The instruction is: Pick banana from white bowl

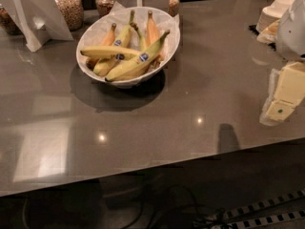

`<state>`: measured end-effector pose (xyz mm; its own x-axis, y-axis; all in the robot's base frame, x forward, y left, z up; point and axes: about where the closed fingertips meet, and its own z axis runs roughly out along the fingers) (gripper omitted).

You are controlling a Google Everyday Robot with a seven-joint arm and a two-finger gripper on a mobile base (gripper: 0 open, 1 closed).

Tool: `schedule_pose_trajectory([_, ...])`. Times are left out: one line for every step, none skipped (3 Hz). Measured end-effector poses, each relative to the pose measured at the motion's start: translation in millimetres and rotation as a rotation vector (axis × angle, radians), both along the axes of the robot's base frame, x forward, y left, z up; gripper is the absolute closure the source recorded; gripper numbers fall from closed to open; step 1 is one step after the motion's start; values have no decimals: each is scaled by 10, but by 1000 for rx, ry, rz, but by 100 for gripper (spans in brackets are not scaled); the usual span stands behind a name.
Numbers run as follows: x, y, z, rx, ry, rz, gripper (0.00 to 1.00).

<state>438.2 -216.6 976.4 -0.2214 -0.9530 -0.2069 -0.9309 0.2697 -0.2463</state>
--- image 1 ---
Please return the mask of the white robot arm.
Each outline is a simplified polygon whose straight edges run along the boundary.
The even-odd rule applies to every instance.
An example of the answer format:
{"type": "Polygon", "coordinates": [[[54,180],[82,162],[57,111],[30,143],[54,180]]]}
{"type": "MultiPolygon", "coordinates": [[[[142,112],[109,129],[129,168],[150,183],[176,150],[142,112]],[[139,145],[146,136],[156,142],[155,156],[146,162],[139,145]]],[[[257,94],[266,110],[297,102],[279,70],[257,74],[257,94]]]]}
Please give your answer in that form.
{"type": "Polygon", "coordinates": [[[268,97],[259,121],[267,126],[284,122],[305,98],[305,0],[294,0],[279,19],[275,51],[287,64],[272,69],[268,97]]]}

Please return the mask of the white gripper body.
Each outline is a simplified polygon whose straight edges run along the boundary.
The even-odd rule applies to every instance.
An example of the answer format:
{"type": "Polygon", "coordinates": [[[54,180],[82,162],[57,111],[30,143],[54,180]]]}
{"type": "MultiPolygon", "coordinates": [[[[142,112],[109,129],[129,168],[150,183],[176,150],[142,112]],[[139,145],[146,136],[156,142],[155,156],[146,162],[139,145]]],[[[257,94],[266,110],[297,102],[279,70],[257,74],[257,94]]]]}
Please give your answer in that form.
{"type": "Polygon", "coordinates": [[[295,108],[305,98],[305,64],[290,62],[283,67],[277,78],[274,103],[295,108]]]}

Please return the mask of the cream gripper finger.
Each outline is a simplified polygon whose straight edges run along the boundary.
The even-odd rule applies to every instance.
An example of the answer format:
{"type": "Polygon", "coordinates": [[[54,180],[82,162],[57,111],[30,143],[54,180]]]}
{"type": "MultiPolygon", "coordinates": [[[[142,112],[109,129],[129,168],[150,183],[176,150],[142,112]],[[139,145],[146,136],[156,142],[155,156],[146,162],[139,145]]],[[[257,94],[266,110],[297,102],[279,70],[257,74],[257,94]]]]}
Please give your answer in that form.
{"type": "Polygon", "coordinates": [[[271,120],[281,122],[286,120],[294,110],[295,106],[288,102],[276,100],[267,108],[266,116],[271,120]]]}
{"type": "Polygon", "coordinates": [[[273,101],[278,78],[279,78],[279,71],[276,69],[272,69],[269,76],[268,97],[265,100],[259,118],[259,122],[265,126],[272,127],[278,125],[277,121],[267,117],[267,110],[271,106],[271,103],[273,101]]]}

